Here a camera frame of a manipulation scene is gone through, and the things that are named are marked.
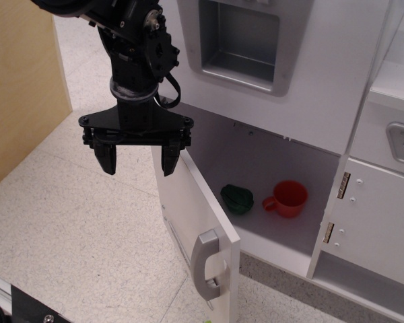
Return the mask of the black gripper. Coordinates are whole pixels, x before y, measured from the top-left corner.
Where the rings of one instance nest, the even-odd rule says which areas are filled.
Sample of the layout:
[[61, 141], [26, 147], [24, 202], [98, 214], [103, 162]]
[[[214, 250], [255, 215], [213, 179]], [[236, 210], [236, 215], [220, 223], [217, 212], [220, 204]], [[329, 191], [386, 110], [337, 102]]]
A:
[[193, 119], [157, 105], [151, 99], [142, 103], [117, 102], [117, 105], [79, 118], [83, 143], [94, 148], [102, 170], [116, 173], [117, 145], [157, 145], [165, 177], [173, 174], [181, 147], [191, 144]]

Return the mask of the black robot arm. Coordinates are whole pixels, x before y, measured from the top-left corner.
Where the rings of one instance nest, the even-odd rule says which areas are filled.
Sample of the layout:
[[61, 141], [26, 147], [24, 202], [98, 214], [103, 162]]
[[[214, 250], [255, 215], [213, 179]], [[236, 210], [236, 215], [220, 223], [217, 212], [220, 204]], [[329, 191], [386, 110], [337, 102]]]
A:
[[171, 70], [179, 49], [172, 45], [158, 1], [35, 1], [59, 17], [80, 17], [98, 29], [112, 67], [110, 91], [116, 106], [79, 118], [83, 142], [94, 150], [107, 174], [116, 172], [119, 145], [161, 148], [165, 176], [174, 172], [180, 152], [191, 144], [191, 118], [175, 114], [180, 98], [161, 99], [159, 85], [169, 81], [179, 94]]

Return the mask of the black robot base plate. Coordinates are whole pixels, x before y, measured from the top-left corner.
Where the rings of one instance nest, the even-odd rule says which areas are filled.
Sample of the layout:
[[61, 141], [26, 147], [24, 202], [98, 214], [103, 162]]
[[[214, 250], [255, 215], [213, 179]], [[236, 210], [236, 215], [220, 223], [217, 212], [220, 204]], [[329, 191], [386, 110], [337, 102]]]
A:
[[71, 321], [16, 286], [11, 286], [11, 321], [70, 323]]

